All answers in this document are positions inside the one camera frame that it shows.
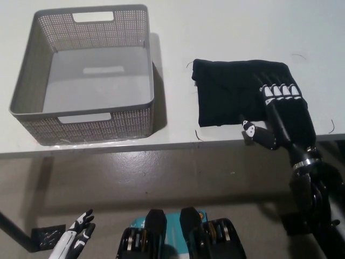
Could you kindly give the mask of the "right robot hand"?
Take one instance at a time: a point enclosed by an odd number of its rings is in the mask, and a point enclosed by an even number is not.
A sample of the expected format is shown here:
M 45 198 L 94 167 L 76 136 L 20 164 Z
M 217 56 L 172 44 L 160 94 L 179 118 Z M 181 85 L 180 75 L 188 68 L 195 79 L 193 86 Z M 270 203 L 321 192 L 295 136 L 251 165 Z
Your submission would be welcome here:
M 260 84 L 268 128 L 256 126 L 241 116 L 246 136 L 272 151 L 284 148 L 293 168 L 321 162 L 308 106 L 294 79 L 266 73 L 256 74 L 254 78 Z

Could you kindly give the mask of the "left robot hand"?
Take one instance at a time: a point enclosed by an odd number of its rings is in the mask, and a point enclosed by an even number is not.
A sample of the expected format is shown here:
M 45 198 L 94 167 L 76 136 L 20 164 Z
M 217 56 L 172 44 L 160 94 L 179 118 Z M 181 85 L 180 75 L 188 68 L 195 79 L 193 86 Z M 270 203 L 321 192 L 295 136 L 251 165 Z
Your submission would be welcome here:
M 93 209 L 90 209 L 73 222 L 55 245 L 49 259 L 76 259 L 80 256 L 95 230 L 92 213 Z

